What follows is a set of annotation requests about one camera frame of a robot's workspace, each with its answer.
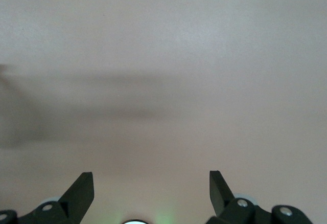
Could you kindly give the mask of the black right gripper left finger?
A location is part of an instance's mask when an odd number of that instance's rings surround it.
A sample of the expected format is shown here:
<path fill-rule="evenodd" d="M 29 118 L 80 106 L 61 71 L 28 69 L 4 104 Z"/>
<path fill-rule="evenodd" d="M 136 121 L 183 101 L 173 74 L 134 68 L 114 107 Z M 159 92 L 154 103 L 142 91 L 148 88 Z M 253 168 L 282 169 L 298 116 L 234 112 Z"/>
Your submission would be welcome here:
<path fill-rule="evenodd" d="M 24 216 L 1 210 L 1 223 L 80 223 L 93 200 L 93 173 L 83 172 L 58 200 L 46 201 Z"/>

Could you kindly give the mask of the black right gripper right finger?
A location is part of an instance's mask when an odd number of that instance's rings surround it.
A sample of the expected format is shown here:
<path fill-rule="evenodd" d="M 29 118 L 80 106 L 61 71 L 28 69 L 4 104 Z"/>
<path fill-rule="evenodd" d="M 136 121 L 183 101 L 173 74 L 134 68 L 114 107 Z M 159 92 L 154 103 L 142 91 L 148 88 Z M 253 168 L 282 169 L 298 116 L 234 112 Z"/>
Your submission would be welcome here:
<path fill-rule="evenodd" d="M 312 221 L 300 209 L 276 205 L 265 211 L 244 197 L 235 197 L 220 171 L 209 172 L 209 193 L 215 211 L 207 223 L 310 224 Z"/>

